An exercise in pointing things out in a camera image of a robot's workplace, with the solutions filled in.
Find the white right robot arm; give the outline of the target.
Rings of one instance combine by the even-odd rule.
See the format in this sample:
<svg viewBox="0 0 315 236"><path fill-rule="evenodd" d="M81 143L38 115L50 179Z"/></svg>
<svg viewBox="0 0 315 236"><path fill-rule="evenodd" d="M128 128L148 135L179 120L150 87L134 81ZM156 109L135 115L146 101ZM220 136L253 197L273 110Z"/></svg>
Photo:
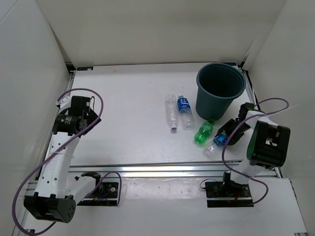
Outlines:
<svg viewBox="0 0 315 236"><path fill-rule="evenodd" d="M216 137L224 135L229 140L227 145L232 146L249 129L252 129L252 136L246 157L229 173L223 174L221 191L229 197L245 188L249 180L260 172L281 167L286 160L290 129L272 122L264 112L254 108L243 105L238 117L224 124Z"/></svg>

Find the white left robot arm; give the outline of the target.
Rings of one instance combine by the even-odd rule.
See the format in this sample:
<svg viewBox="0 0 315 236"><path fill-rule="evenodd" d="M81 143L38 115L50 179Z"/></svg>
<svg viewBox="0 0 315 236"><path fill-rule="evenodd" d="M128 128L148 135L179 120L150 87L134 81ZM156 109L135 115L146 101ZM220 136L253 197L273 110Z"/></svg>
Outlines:
<svg viewBox="0 0 315 236"><path fill-rule="evenodd" d="M103 192L100 174L85 172L67 187L66 180L74 151L81 136L100 122L97 114L88 108L77 111L64 109L53 126L50 157L45 161L36 189L24 198L24 207L37 220L68 223L76 206L91 195Z"/></svg>

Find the clear unlabelled plastic bottle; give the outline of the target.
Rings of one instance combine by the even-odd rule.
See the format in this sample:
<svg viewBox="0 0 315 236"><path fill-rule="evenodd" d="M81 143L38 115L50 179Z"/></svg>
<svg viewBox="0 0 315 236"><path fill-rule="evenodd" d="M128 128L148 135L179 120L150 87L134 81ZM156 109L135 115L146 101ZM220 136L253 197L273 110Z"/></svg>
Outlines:
<svg viewBox="0 0 315 236"><path fill-rule="evenodd" d="M169 128L172 132L177 131L178 128L178 112L177 112L177 100L174 94L168 94L165 97L165 111L166 119Z"/></svg>

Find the small blue label bottle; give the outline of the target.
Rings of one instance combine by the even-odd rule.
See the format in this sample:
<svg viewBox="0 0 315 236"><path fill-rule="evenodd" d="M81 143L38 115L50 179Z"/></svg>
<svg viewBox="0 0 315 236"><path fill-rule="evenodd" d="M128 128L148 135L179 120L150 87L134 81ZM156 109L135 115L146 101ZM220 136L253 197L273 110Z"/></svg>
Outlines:
<svg viewBox="0 0 315 236"><path fill-rule="evenodd" d="M222 153L223 146L227 141L225 134L219 134L213 138L204 149L204 154L210 160L217 160Z"/></svg>

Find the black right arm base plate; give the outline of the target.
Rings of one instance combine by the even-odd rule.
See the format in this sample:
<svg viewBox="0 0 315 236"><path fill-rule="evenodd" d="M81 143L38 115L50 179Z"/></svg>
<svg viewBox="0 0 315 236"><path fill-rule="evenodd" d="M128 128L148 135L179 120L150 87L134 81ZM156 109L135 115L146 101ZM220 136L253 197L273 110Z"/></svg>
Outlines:
<svg viewBox="0 0 315 236"><path fill-rule="evenodd" d="M208 208L253 207L254 205L248 184L236 187L207 178L199 187L206 192Z"/></svg>

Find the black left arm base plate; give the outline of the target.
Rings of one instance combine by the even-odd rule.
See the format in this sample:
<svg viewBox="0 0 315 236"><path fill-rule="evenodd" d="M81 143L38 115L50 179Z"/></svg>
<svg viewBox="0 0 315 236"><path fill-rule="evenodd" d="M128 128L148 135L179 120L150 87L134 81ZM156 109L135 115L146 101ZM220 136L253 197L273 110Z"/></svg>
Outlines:
<svg viewBox="0 0 315 236"><path fill-rule="evenodd" d="M118 182L103 182L102 192L98 196L88 197L78 206L115 207L118 203L119 187Z"/></svg>

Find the green plastic soda bottle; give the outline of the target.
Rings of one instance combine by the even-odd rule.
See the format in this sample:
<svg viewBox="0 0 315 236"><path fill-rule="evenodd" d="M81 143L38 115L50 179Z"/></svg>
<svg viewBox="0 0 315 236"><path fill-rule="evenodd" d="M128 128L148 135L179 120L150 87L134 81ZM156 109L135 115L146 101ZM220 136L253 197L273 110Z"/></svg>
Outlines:
<svg viewBox="0 0 315 236"><path fill-rule="evenodd" d="M206 142L207 138L211 135L215 123L215 119L211 118L204 122L197 133L194 135L194 141L198 144L203 144Z"/></svg>

